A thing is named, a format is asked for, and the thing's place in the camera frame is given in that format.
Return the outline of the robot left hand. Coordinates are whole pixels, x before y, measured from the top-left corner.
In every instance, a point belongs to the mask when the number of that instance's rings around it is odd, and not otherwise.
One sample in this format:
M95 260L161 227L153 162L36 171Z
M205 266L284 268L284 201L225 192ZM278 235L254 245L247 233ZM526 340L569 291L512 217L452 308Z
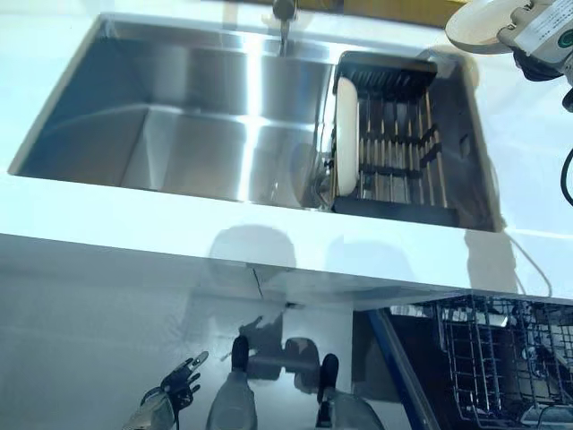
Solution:
M174 412L179 412L192 404L193 394L200 389L198 368L209 357L208 351L202 351L197 357L185 359L159 385L168 396Z

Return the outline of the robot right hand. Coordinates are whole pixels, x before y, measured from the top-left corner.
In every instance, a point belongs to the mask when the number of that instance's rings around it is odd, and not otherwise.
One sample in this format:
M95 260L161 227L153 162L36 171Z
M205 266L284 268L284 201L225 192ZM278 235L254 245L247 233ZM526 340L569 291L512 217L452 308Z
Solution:
M572 2L531 1L515 8L497 39L532 82L564 76L572 82Z

